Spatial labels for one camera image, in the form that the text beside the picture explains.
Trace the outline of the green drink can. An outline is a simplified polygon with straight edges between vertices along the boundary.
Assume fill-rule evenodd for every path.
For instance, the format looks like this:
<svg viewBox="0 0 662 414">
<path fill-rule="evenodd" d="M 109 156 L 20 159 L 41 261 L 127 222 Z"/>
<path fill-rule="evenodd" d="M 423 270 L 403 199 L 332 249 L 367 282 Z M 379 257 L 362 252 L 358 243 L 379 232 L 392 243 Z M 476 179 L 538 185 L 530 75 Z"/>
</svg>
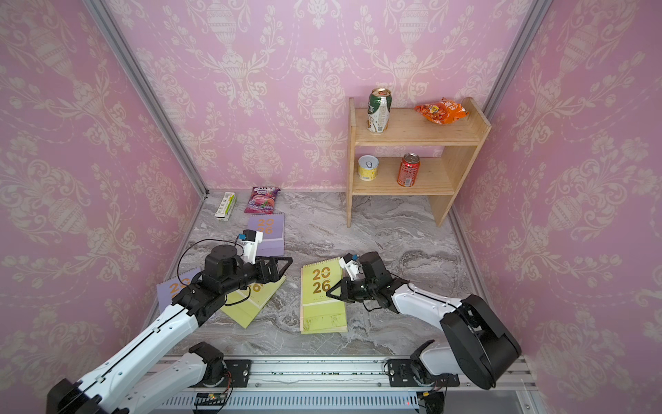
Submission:
<svg viewBox="0 0 662 414">
<path fill-rule="evenodd" d="M 367 129 L 374 134 L 386 131 L 391 115 L 391 91 L 384 87 L 372 90 L 367 107 Z"/>
</svg>

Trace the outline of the purple calendar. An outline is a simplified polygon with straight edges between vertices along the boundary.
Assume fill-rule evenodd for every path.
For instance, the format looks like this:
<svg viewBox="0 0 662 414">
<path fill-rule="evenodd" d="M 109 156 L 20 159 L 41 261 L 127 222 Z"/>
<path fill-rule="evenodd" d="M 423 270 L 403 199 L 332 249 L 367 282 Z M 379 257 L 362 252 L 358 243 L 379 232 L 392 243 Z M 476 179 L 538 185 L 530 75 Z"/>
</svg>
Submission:
<svg viewBox="0 0 662 414">
<path fill-rule="evenodd" d="M 257 255 L 265 257 L 284 254 L 284 214 L 252 215 L 248 220 L 248 229 L 263 233 L 263 241 L 258 246 Z"/>
<path fill-rule="evenodd" d="M 158 309 L 163 312 L 172 300 L 191 283 L 191 280 L 200 272 L 199 268 L 192 269 L 172 279 L 161 282 L 156 286 Z"/>
</svg>

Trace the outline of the green white gum box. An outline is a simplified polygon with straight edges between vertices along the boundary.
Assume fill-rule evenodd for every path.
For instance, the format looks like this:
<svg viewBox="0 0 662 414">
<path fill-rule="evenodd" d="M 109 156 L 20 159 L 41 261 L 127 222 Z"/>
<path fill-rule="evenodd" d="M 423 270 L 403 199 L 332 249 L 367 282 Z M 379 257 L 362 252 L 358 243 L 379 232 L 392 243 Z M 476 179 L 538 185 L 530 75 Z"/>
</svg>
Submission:
<svg viewBox="0 0 662 414">
<path fill-rule="evenodd" d="M 234 210 L 236 203 L 236 193 L 226 191 L 222 197 L 221 203 L 215 211 L 214 217 L 221 221 L 227 221 Z"/>
</svg>

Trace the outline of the red soda can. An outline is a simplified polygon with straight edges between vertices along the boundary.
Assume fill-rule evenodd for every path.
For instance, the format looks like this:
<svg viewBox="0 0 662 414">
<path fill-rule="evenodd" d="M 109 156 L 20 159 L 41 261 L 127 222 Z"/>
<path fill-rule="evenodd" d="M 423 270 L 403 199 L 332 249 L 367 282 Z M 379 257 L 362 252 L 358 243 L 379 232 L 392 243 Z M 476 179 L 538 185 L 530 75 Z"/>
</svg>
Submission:
<svg viewBox="0 0 662 414">
<path fill-rule="evenodd" d="M 412 187 L 417 179 L 420 165 L 421 160 L 418 155 L 414 153 L 404 155 L 398 170 L 398 184 L 403 187 Z"/>
</svg>

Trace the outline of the orange snack bag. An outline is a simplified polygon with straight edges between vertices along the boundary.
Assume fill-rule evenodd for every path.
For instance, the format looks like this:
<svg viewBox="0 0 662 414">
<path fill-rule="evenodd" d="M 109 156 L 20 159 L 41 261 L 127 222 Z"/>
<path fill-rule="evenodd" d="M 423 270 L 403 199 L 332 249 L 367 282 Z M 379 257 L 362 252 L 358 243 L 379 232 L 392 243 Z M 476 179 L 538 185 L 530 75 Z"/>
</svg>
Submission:
<svg viewBox="0 0 662 414">
<path fill-rule="evenodd" d="M 460 103 L 448 98 L 442 98 L 435 103 L 417 105 L 415 111 L 428 121 L 439 125 L 453 124 L 468 115 L 468 111 Z"/>
</svg>

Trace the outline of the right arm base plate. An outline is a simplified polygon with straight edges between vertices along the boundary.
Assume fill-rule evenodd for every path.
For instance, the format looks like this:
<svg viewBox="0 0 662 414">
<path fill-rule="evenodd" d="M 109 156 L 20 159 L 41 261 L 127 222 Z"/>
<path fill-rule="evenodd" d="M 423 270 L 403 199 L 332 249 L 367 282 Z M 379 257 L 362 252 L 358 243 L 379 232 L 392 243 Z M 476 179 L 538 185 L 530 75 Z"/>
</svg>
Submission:
<svg viewBox="0 0 662 414">
<path fill-rule="evenodd" d="M 422 362 L 411 359 L 389 359 L 384 364 L 384 372 L 389 377 L 391 387 L 446 388 L 458 387 L 457 374 L 431 374 Z"/>
</svg>

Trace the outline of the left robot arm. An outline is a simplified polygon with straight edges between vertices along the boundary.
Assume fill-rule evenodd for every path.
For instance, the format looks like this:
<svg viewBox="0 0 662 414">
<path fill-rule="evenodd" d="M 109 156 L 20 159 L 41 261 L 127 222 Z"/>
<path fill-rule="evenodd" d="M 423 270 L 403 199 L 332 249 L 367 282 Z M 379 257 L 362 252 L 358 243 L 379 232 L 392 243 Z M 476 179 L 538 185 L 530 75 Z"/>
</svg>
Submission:
<svg viewBox="0 0 662 414">
<path fill-rule="evenodd" d="M 221 244 L 206 256 L 203 270 L 182 289 L 141 334 L 78 381 L 63 379 L 47 396 L 48 413 L 151 412 L 190 386 L 231 387 L 223 353 L 198 343 L 172 367 L 150 379 L 143 376 L 176 344 L 203 326 L 227 304 L 229 293 L 280 281 L 291 257 L 262 257 L 246 243 L 239 255 Z"/>
</svg>

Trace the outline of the yellow tin can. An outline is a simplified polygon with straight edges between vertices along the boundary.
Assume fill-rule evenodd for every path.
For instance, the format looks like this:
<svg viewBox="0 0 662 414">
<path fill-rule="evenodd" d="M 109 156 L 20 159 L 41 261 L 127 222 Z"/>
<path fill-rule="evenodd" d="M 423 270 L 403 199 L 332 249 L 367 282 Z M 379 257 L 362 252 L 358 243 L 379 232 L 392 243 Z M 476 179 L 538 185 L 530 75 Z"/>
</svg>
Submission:
<svg viewBox="0 0 662 414">
<path fill-rule="evenodd" d="M 373 155 L 362 155 L 358 159 L 358 176 L 363 181 L 376 179 L 379 168 L 379 159 Z"/>
</svg>

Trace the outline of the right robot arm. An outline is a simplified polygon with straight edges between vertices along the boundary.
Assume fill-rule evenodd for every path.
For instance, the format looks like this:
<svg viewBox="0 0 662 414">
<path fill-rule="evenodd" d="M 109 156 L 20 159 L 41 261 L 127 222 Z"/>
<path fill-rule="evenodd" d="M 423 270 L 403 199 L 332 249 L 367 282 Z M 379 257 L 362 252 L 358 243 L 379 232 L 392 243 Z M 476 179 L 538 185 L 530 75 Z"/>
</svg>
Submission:
<svg viewBox="0 0 662 414">
<path fill-rule="evenodd" d="M 463 374 L 490 390 L 522 356 L 517 339 L 478 295 L 449 298 L 425 291 L 390 272 L 376 252 L 344 255 L 339 265 L 343 276 L 328 298 L 349 304 L 374 301 L 379 310 L 413 317 L 443 332 L 446 346 L 430 340 L 410 356 L 413 381 L 420 386 Z"/>
</svg>

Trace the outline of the green calendar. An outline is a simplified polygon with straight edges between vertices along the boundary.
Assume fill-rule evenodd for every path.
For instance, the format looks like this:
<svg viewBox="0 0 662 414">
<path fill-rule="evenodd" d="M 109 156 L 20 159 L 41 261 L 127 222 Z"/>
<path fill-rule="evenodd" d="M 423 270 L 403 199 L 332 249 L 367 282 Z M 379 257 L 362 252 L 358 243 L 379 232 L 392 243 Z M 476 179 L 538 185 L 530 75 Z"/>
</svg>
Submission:
<svg viewBox="0 0 662 414">
<path fill-rule="evenodd" d="M 327 292 L 342 278 L 340 259 L 311 263 L 301 268 L 300 332 L 324 334 L 348 331 L 346 306 Z"/>
<path fill-rule="evenodd" d="M 285 281 L 284 276 L 278 282 L 253 283 L 246 290 L 230 293 L 227 304 L 221 308 L 221 311 L 246 329 Z"/>
</svg>

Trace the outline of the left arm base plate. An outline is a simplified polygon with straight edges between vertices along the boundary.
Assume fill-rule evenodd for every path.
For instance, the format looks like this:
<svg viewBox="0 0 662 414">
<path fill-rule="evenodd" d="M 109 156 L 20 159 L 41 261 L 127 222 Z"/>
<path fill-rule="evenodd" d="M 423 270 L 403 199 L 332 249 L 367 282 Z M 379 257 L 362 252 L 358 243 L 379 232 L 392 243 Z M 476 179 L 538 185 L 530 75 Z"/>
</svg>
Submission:
<svg viewBox="0 0 662 414">
<path fill-rule="evenodd" d="M 208 387 L 247 388 L 252 361 L 249 359 L 229 359 L 209 365 L 210 375 L 203 380 Z"/>
</svg>

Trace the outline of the purple candy bag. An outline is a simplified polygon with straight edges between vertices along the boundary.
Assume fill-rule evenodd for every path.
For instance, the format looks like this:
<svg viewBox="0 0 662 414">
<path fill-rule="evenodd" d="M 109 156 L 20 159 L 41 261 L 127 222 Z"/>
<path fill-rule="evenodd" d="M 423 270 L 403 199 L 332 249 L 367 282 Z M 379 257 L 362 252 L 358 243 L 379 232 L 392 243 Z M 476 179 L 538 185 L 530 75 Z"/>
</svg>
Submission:
<svg viewBox="0 0 662 414">
<path fill-rule="evenodd" d="M 244 212 L 265 215 L 274 213 L 279 191 L 280 189 L 276 186 L 255 186 Z"/>
</svg>

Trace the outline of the small circuit board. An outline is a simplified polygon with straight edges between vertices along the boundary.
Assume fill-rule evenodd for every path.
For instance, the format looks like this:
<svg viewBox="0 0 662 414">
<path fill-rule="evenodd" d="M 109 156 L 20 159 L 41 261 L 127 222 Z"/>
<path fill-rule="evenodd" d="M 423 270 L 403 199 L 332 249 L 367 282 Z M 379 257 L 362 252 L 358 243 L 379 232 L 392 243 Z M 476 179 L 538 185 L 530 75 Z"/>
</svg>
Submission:
<svg viewBox="0 0 662 414">
<path fill-rule="evenodd" d="M 200 406 L 212 406 L 212 407 L 221 407 L 226 404 L 228 399 L 227 393 L 198 393 L 194 400 L 195 407 Z"/>
</svg>

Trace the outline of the aluminium front rail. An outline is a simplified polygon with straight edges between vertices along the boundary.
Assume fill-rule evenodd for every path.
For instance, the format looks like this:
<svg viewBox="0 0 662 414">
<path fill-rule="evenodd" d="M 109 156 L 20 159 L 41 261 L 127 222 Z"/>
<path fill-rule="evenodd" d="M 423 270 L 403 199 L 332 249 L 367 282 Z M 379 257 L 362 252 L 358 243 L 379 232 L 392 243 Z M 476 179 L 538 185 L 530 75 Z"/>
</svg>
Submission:
<svg viewBox="0 0 662 414">
<path fill-rule="evenodd" d="M 389 359 L 373 356 L 240 356 L 252 361 L 247 388 L 190 386 L 143 413 L 544 413 L 529 367 L 517 360 L 489 391 L 463 374 L 446 388 L 391 387 Z M 145 380 L 177 361 L 165 358 Z M 195 407 L 198 393 L 227 393 L 221 407 Z"/>
</svg>

